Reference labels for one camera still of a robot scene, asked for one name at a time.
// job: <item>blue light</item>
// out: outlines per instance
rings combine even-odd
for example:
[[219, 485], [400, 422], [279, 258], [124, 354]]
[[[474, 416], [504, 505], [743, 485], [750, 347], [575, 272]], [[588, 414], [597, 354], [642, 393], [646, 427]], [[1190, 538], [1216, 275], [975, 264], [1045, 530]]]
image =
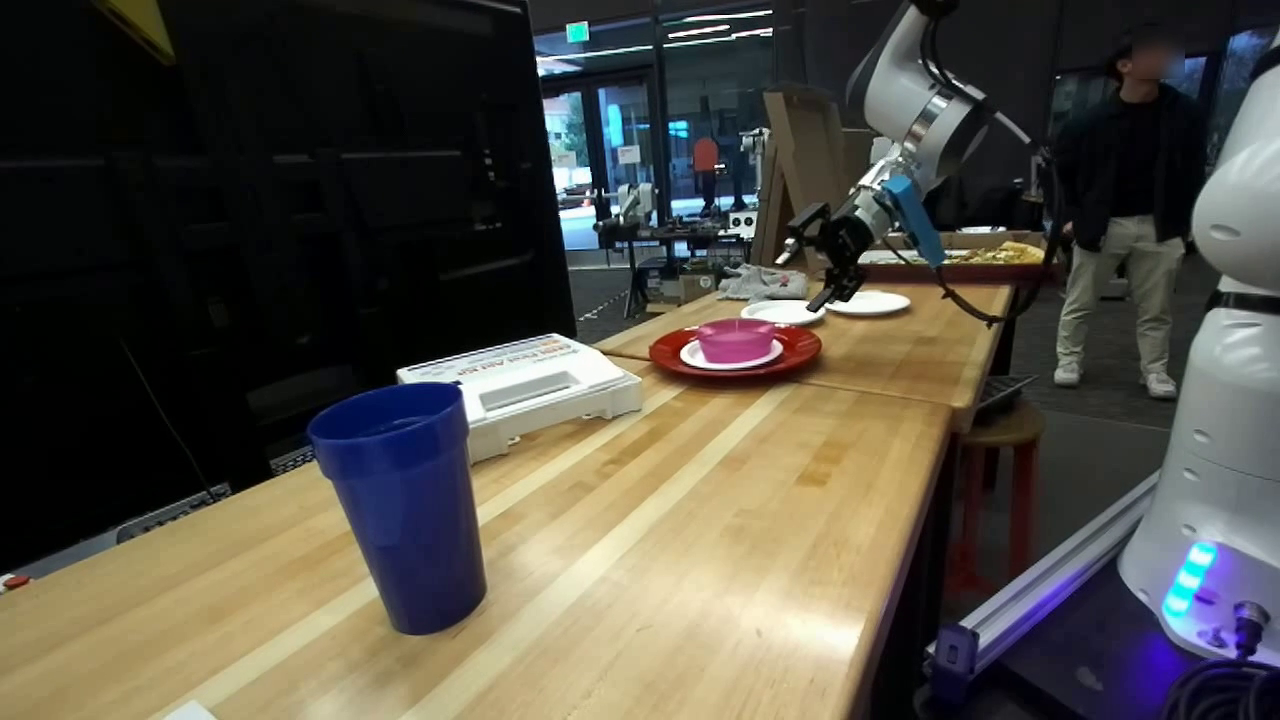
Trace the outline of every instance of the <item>blue light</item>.
[[1163, 594], [1163, 621], [1183, 621], [1202, 577], [1207, 577], [1207, 565], [1216, 558], [1216, 546], [1201, 541], [1188, 549], [1183, 565], [1174, 568], [1168, 594]]

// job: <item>plate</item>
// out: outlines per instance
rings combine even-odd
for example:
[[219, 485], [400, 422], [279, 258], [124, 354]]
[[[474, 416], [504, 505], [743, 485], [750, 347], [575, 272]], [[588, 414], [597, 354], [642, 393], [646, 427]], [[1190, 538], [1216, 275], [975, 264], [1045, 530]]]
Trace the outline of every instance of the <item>plate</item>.
[[713, 363], [713, 360], [703, 358], [703, 346], [698, 346], [698, 340], [689, 340], [689, 346], [681, 347], [681, 360], [682, 360], [682, 363], [691, 363], [691, 369], [719, 369], [719, 373], [725, 373], [725, 369], [761, 369], [761, 363], [770, 363], [775, 358], [782, 358], [782, 346], [780, 346], [780, 340], [770, 340], [763, 358], [735, 360], [735, 363]]
[[828, 312], [841, 312], [841, 317], [896, 317], [905, 309], [911, 309], [911, 296], [874, 293], [874, 288], [860, 288], [844, 305], [828, 305]]
[[780, 330], [817, 326], [822, 319], [822, 312], [828, 309], [812, 312], [806, 299], [750, 299], [747, 309], [738, 309], [738, 317], [769, 319]]
[[646, 346], [646, 363], [677, 376], [677, 381], [698, 381], [698, 385], [763, 385], [763, 381], [782, 381], [800, 369], [806, 369], [821, 358], [821, 340], [812, 330], [775, 330], [770, 340], [782, 346], [782, 354], [770, 363], [754, 369], [691, 369], [681, 360], [682, 346], [691, 340], [691, 330], [667, 333]]

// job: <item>floor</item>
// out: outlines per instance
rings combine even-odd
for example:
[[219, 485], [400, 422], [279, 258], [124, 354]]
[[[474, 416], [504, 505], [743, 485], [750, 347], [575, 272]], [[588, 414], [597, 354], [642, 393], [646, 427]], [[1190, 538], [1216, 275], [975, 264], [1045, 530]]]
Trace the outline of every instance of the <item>floor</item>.
[[[1188, 346], [1207, 309], [1216, 272], [1188, 258], [1174, 293], [1173, 376], [1183, 373]], [[618, 258], [570, 252], [570, 293], [578, 309], [578, 338], [598, 340], [640, 317], [623, 317], [627, 269]], [[1137, 346], [1124, 284], [1105, 296], [1080, 390], [1050, 385], [1050, 333], [1060, 288], [1041, 288], [1034, 305], [1017, 319], [1013, 373], [1026, 376], [1022, 401], [1045, 414], [1041, 479], [1034, 479], [1034, 558], [1054, 549], [1126, 489], [1148, 479], [1168, 450], [1174, 401], [1152, 401], [1137, 381]], [[982, 516], [979, 561], [1003, 558], [1009, 485], [996, 485]], [[949, 617], [964, 617], [982, 597], [953, 597]], [[979, 717], [1018, 720], [1022, 712], [990, 702]]]

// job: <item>chair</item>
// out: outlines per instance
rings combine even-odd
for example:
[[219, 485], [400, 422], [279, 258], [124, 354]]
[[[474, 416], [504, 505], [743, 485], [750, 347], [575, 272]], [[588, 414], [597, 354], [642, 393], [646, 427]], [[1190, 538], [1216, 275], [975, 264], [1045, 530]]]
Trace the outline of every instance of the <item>chair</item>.
[[1034, 520], [1034, 471], [1041, 471], [1041, 414], [1018, 401], [1009, 414], [975, 424], [959, 439], [959, 541], [949, 565], [949, 594], [988, 594], [990, 574], [975, 561], [975, 532], [982, 497], [998, 471], [998, 453], [1013, 453], [1013, 514], [1009, 514], [1009, 558], [1003, 574], [1017, 577], [1033, 565], [1033, 520]]

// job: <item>cup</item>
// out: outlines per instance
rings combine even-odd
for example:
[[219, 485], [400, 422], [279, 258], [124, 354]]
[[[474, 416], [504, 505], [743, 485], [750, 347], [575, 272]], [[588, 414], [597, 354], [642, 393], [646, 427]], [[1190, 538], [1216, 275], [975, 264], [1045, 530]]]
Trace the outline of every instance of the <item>cup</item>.
[[422, 635], [482, 600], [458, 385], [387, 385], [306, 424], [395, 633]]

